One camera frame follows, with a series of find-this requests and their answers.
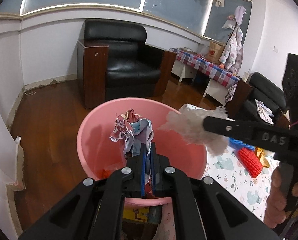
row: human hand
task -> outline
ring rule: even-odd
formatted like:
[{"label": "human hand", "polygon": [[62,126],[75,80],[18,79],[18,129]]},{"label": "human hand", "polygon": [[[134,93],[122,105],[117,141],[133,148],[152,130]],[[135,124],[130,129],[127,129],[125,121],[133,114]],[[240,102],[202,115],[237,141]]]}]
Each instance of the human hand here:
[{"label": "human hand", "polygon": [[[279,169],[275,169],[272,174],[271,191],[267,199],[267,208],[265,211],[263,222],[269,228],[275,228],[286,219],[284,208],[286,206],[286,199],[280,191],[281,174]],[[292,195],[298,197],[298,182],[292,189]]]}]

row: pink plastic tub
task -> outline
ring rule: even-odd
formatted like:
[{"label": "pink plastic tub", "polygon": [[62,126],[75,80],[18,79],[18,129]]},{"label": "pink plastic tub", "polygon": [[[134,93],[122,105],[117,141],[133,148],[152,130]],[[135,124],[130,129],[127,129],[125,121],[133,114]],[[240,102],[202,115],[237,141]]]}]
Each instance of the pink plastic tub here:
[{"label": "pink plastic tub", "polygon": [[[114,128],[116,117],[134,109],[135,113],[152,122],[156,151],[169,158],[170,164],[184,171],[187,176],[201,179],[207,163],[205,146],[187,144],[174,131],[157,130],[166,122],[169,111],[179,113],[165,104],[143,98],[120,98],[101,104],[83,120],[77,137],[77,150],[81,165],[88,177],[99,180],[102,170],[121,159],[119,142],[112,142],[109,135]],[[171,198],[137,199],[126,198],[129,207],[147,207],[170,203]]]}]

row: wooden floor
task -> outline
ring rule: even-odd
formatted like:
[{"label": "wooden floor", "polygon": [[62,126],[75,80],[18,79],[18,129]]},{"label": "wooden floor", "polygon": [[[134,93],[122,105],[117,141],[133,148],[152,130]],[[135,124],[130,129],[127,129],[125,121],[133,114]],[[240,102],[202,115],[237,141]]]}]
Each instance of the wooden floor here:
[{"label": "wooden floor", "polygon": [[[35,91],[35,95],[22,99],[11,131],[14,138],[21,136],[25,151],[26,190],[15,192],[23,230],[86,177],[78,159],[76,138],[79,126],[90,110],[83,107],[77,81]],[[205,109],[220,105],[213,98],[202,98],[201,89],[189,84],[178,85],[173,77],[164,96],[152,99],[175,109],[185,103]]]}]

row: black leather armchair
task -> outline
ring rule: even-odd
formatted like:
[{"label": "black leather armchair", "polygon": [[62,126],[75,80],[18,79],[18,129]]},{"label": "black leather armchair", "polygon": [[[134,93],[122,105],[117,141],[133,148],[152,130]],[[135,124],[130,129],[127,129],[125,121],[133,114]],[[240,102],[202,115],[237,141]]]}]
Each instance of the black leather armchair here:
[{"label": "black leather armchair", "polygon": [[255,99],[262,101],[272,111],[274,125],[281,122],[287,111],[284,93],[259,72],[252,74],[249,84],[239,81],[232,101],[226,105],[229,117],[265,123],[258,114]]},{"label": "black leather armchair", "polygon": [[163,95],[176,54],[146,45],[143,26],[87,19],[78,41],[77,75],[86,108],[122,97]]}]

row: checkered tablecloth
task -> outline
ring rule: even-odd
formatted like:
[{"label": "checkered tablecloth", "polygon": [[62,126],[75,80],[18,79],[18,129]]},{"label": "checkered tablecloth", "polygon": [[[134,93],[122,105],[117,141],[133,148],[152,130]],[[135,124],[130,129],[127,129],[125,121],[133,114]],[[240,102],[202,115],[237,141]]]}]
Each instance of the checkered tablecloth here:
[{"label": "checkered tablecloth", "polygon": [[172,48],[171,51],[177,54],[177,60],[197,69],[228,89],[239,81],[239,78],[232,75],[229,71],[221,69],[217,65],[199,58],[196,55],[174,48]]}]

